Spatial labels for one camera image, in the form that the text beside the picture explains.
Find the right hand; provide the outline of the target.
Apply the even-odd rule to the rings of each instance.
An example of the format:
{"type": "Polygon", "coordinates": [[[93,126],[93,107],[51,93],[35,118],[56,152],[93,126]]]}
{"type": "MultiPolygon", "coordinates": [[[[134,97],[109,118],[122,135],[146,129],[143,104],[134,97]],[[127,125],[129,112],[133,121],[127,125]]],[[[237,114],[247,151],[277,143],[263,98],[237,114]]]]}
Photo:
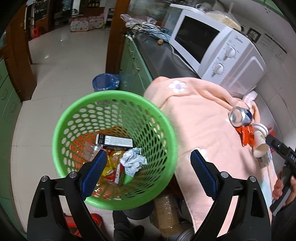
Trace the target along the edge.
{"type": "MultiPolygon", "coordinates": [[[[273,199],[278,200],[282,196],[282,187],[283,187],[283,181],[280,179],[281,178],[282,172],[278,174],[278,180],[276,181],[274,185],[274,190],[273,190],[273,199]]],[[[292,191],[286,200],[285,204],[283,206],[289,205],[292,203],[296,197],[296,179],[294,176],[291,177],[290,179],[290,185],[292,187],[292,191]]]]}

